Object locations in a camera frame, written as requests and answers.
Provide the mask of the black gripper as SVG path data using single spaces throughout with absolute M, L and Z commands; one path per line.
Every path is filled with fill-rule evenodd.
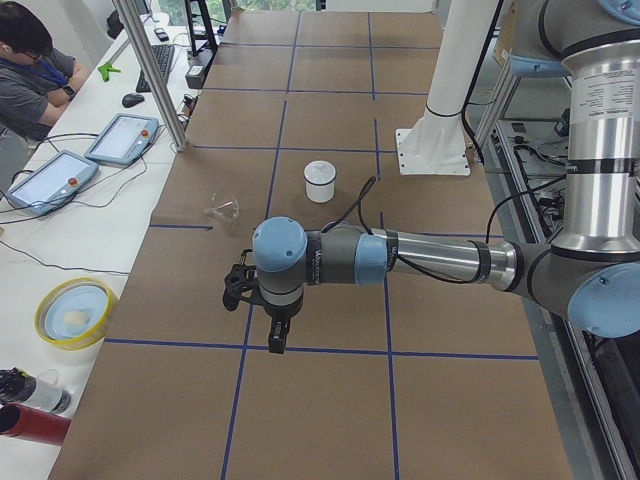
M 299 312 L 299 303 L 288 305 L 273 305 L 267 303 L 264 311 L 271 318 L 271 328 L 268 336 L 268 349 L 270 353 L 284 354 L 286 351 L 287 336 L 290 329 L 290 321 Z

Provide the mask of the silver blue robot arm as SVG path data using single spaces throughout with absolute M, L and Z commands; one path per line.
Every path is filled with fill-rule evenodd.
M 308 285 L 377 284 L 391 271 L 453 284 L 488 283 L 605 338 L 639 328 L 639 242 L 633 233 L 639 161 L 639 5 L 525 1 L 514 50 L 557 60 L 572 77 L 562 232 L 547 245 L 489 245 L 335 222 L 307 231 L 262 222 L 253 265 L 225 279 L 224 305 L 264 308 L 281 353 Z

